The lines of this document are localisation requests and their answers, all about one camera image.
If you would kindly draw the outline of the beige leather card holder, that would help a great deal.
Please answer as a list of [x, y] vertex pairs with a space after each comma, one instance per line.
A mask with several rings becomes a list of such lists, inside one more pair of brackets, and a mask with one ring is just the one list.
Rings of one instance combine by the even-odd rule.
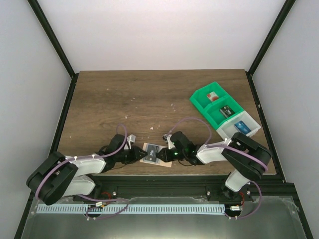
[[147, 155], [144, 158], [140, 159], [140, 162], [171, 168], [172, 162], [164, 162], [157, 158], [157, 153], [161, 151], [163, 148], [166, 148], [166, 146], [144, 143], [143, 151], [147, 152]]

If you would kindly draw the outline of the black VIP card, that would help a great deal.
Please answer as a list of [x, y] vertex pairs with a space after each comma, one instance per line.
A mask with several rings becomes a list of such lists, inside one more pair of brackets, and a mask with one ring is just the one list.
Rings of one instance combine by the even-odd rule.
[[156, 153], [159, 150], [159, 146], [150, 143], [144, 143], [143, 150], [147, 152], [147, 156], [142, 159], [144, 163], [157, 164]]

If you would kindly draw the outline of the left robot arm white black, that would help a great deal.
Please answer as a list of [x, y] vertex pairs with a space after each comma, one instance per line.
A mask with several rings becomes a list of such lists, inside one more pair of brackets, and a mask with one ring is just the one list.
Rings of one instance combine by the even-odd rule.
[[147, 156], [134, 142], [132, 134], [116, 134], [108, 145], [92, 155], [72, 157], [53, 152], [28, 177], [26, 185], [46, 205], [68, 196], [97, 202], [102, 184], [94, 174], [110, 171], [117, 163], [128, 165]]

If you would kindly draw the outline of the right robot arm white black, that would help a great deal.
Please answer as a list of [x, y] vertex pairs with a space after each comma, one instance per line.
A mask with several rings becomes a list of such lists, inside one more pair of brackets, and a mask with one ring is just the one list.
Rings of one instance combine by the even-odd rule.
[[181, 131], [163, 137], [168, 143], [156, 153], [164, 162], [184, 159], [192, 166], [228, 161], [233, 167], [219, 194], [226, 200], [235, 200], [240, 190], [250, 181], [261, 179], [268, 171], [272, 159], [269, 149], [241, 132], [236, 132], [222, 142], [203, 145], [194, 144]]

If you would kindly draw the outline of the black card in bin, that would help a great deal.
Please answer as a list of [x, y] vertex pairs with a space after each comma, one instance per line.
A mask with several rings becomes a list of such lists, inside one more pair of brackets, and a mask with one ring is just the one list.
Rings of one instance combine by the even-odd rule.
[[228, 106], [225, 105], [220, 109], [220, 112], [222, 113], [223, 116], [226, 118], [229, 118], [235, 114], [235, 112]]

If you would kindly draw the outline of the red white card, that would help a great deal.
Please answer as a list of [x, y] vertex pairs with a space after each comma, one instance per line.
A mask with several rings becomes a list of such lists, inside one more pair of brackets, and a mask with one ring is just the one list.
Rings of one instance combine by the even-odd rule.
[[206, 96], [211, 102], [214, 102], [220, 98], [215, 92], [210, 92]]

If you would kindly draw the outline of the blue card in bin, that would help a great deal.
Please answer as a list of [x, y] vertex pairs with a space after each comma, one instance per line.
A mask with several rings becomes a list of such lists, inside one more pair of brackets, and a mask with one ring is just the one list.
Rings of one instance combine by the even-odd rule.
[[235, 123], [234, 127], [243, 134], [248, 134], [251, 132], [250, 128], [242, 120]]

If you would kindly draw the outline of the green plastic bin middle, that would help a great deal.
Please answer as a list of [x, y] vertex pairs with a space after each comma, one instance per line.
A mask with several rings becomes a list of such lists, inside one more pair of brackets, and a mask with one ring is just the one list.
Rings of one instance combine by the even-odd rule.
[[216, 101], [210, 103], [204, 109], [204, 117], [211, 124], [211, 126], [217, 130], [227, 120], [232, 119], [244, 109], [238, 104], [231, 96], [223, 96]]

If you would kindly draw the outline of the green plastic bin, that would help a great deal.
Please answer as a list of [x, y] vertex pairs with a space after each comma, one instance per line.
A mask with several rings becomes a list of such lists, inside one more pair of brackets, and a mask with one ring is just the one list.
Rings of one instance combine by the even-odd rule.
[[228, 93], [217, 82], [212, 82], [196, 90], [189, 100], [199, 111], [202, 111], [211, 103], [226, 95]]
[[210, 103], [204, 109], [204, 117], [211, 124], [211, 126], [217, 130], [227, 120], [232, 119], [244, 109], [238, 104], [231, 96], [223, 96], [216, 101]]

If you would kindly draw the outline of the green plastic bin far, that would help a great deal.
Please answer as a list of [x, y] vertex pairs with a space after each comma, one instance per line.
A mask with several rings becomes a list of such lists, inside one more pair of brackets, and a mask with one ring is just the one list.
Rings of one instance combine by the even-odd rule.
[[212, 82], [196, 90], [189, 100], [199, 111], [202, 111], [211, 103], [226, 95], [228, 93], [217, 82]]

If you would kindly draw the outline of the white plastic bin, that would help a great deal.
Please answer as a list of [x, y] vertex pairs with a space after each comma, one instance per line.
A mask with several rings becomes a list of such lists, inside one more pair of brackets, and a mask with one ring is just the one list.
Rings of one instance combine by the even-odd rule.
[[261, 126], [246, 111], [243, 111], [227, 118], [216, 131], [223, 139], [229, 139], [237, 132], [252, 137], [259, 129]]

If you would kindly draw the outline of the metal sheet front panel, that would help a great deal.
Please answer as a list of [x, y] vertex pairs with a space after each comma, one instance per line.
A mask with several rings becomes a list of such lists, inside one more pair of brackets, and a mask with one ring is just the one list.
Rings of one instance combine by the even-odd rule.
[[[264, 197], [244, 205], [244, 219], [196, 214], [38, 214], [33, 202], [23, 239], [305, 239], [291, 198]], [[135, 198], [132, 204], [213, 204], [193, 198]]]

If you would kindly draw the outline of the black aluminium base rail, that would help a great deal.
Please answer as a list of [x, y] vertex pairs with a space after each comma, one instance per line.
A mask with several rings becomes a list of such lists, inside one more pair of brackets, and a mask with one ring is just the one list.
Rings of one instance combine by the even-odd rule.
[[63, 197], [73, 197], [77, 201], [103, 200], [134, 197], [206, 197], [209, 201], [236, 203], [241, 199], [250, 201], [253, 196], [295, 196], [293, 183], [280, 181], [270, 175], [256, 184], [247, 183], [239, 192], [225, 186], [226, 176], [89, 176], [93, 188], [89, 191], [75, 183], [69, 191], [63, 192], [63, 182], [52, 188], [43, 187], [39, 198], [46, 204], [56, 203]]

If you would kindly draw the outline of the black frame side rail left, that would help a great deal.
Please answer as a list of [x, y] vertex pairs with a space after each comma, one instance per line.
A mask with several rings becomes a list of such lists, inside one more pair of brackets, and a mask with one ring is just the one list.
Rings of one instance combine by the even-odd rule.
[[61, 136], [62, 136], [62, 133], [63, 133], [63, 128], [64, 128], [64, 125], [65, 125], [65, 121], [66, 121], [66, 118], [67, 118], [67, 114], [68, 114], [68, 111], [69, 111], [69, 108], [70, 108], [70, 104], [71, 104], [71, 101], [72, 101], [72, 97], [73, 97], [73, 94], [74, 94], [74, 91], [75, 91], [75, 88], [76, 88], [76, 83], [78, 81], [78, 77], [79, 77], [79, 73], [76, 73], [71, 79], [71, 82], [70, 82], [70, 85], [69, 85], [69, 88], [68, 88], [68, 91], [67, 91], [67, 95], [66, 95], [66, 98], [65, 98], [65, 101], [64, 101], [64, 104], [63, 104], [63, 108], [62, 108], [62, 111], [61, 111], [61, 114], [60, 114], [60, 117], [59, 117], [58, 125], [57, 125], [57, 128], [56, 128], [55, 134], [54, 134], [52, 145], [51, 145], [51, 148], [50, 148], [50, 151], [49, 151], [49, 155], [51, 153], [55, 152], [58, 149], [58, 146], [59, 146], [59, 143], [60, 143], [60, 139], [61, 139]]

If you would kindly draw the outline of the black frame side rail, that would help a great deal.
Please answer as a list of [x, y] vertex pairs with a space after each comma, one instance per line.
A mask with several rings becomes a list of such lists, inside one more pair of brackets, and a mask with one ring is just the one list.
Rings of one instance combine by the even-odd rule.
[[57, 128], [56, 128], [55, 134], [54, 134], [52, 145], [51, 145], [51, 148], [50, 148], [50, 151], [49, 151], [49, 155], [51, 153], [55, 152], [58, 149], [58, 146], [59, 146], [59, 143], [60, 143], [60, 139], [61, 139], [61, 136], [62, 136], [62, 133], [63, 133], [63, 128], [64, 128], [64, 125], [65, 125], [65, 121], [66, 121], [66, 118], [67, 118], [67, 114], [68, 114], [68, 111], [69, 111], [69, 108], [70, 108], [70, 104], [71, 104], [71, 101], [72, 101], [72, 97], [73, 97], [73, 94], [74, 94], [74, 91], [75, 91], [75, 88], [76, 88], [76, 83], [78, 81], [78, 77], [79, 77], [79, 73], [76, 73], [71, 79], [71, 82], [70, 82], [70, 85], [69, 85], [69, 88], [68, 88], [68, 91], [67, 91], [67, 95], [66, 95], [66, 98], [65, 98], [65, 101], [64, 101], [64, 104], [63, 104], [63, 108], [62, 108], [62, 111], [61, 111], [61, 114], [60, 114], [60, 117], [59, 117], [58, 125], [57, 125]]
[[263, 109], [262, 109], [262, 105], [261, 105], [257, 90], [255, 88], [255, 84], [254, 84], [252, 75], [249, 74], [248, 72], [245, 72], [245, 73], [246, 73], [246, 77], [247, 77], [247, 80], [248, 80], [248, 83], [250, 86], [250, 90], [251, 90], [256, 108], [257, 108], [257, 112], [258, 112], [258, 115], [259, 115], [259, 118], [261, 121], [261, 125], [263, 128], [264, 134], [265, 134], [265, 138], [266, 138], [269, 150], [272, 152], [272, 155], [273, 155], [272, 160], [273, 160], [273, 164], [274, 164], [275, 171], [276, 171], [275, 177], [280, 179], [281, 181], [285, 182], [286, 179], [285, 179], [285, 176], [284, 176], [284, 173], [283, 173], [283, 170], [282, 170], [279, 158], [278, 158], [277, 151], [275, 149], [275, 145], [274, 145], [267, 121], [266, 121], [265, 114], [264, 114]]

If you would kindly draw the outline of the black frame side rail right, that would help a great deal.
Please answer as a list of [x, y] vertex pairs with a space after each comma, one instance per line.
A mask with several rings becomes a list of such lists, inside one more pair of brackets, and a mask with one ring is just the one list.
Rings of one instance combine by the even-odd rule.
[[284, 173], [283, 173], [283, 170], [282, 170], [279, 158], [278, 158], [277, 151], [275, 149], [275, 145], [274, 145], [267, 121], [266, 121], [265, 114], [264, 114], [263, 109], [262, 109], [262, 105], [261, 105], [257, 90], [255, 88], [255, 84], [254, 84], [252, 75], [249, 74], [248, 72], [245, 72], [245, 73], [246, 73], [246, 77], [247, 77], [247, 80], [248, 80], [248, 83], [250, 86], [250, 90], [251, 90], [256, 108], [257, 108], [257, 112], [258, 112], [258, 115], [259, 115], [259, 118], [261, 121], [261, 125], [263, 128], [264, 134], [265, 134], [265, 138], [266, 138], [269, 150], [272, 152], [272, 155], [273, 155], [272, 160], [273, 160], [273, 164], [274, 164], [275, 171], [276, 171], [275, 177], [280, 179], [281, 181], [285, 182], [286, 179], [285, 179], [285, 176], [284, 176]]

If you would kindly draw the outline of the black frame post right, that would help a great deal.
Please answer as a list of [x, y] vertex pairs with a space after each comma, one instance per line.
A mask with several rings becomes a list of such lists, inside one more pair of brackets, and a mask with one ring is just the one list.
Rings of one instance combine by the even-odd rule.
[[275, 39], [277, 33], [279, 32], [282, 24], [284, 23], [286, 17], [288, 16], [290, 10], [294, 6], [296, 0], [286, 0], [280, 9], [274, 23], [272, 24], [264, 42], [262, 43], [254, 61], [252, 62], [248, 74], [254, 75], [257, 68], [259, 67], [261, 61], [263, 60], [265, 54], [267, 53], [269, 47], [271, 46], [273, 40]]

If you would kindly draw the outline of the black frame post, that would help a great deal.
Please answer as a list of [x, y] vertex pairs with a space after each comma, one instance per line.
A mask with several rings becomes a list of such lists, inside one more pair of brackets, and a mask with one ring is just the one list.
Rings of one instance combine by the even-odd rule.
[[286, 0], [280, 9], [274, 23], [272, 24], [264, 42], [262, 43], [254, 61], [252, 62], [248, 74], [254, 75], [257, 68], [259, 67], [261, 61], [263, 60], [265, 54], [267, 53], [269, 47], [271, 46], [273, 40], [275, 39], [277, 33], [279, 32], [282, 24], [284, 23], [286, 17], [288, 16], [290, 10], [294, 6], [296, 0]]
[[37, 0], [27, 0], [31, 9], [33, 10], [36, 18], [38, 19], [39, 23], [41, 24], [44, 32], [46, 33], [49, 41], [51, 42], [54, 50], [56, 51], [60, 61], [62, 62], [64, 68], [66, 69], [67, 73], [71, 78], [74, 78], [76, 75], [75, 71], [73, 70], [58, 38], [56, 37], [42, 7], [40, 6]]

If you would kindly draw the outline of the black frame post left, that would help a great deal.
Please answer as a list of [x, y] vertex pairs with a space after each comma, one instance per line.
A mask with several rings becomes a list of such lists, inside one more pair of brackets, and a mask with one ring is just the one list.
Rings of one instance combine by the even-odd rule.
[[74, 78], [76, 75], [75, 71], [73, 70], [58, 38], [56, 37], [42, 7], [40, 6], [37, 0], [27, 0], [31, 9], [33, 10], [36, 18], [38, 19], [39, 23], [41, 24], [44, 32], [46, 33], [49, 41], [51, 42], [54, 50], [56, 51], [60, 61], [62, 62], [64, 68], [66, 69], [67, 73], [71, 78]]

